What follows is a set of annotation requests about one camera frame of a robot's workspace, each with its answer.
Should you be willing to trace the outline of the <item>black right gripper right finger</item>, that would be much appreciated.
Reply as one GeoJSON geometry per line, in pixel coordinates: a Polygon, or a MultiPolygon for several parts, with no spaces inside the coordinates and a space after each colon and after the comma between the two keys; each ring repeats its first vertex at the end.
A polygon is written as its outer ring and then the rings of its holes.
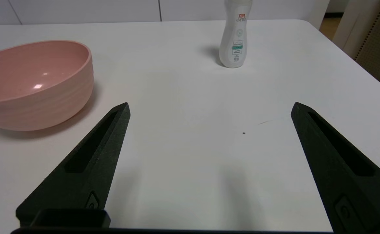
{"type": "Polygon", "coordinates": [[[291,119],[334,233],[380,234],[380,168],[309,106],[291,119]]]}

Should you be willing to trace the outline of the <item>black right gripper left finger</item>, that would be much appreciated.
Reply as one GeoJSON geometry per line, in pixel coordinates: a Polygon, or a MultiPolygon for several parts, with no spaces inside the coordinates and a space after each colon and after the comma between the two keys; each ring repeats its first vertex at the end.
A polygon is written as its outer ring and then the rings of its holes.
{"type": "Polygon", "coordinates": [[[17,207],[21,227],[46,209],[103,209],[129,124],[129,104],[112,108],[17,207]]]}

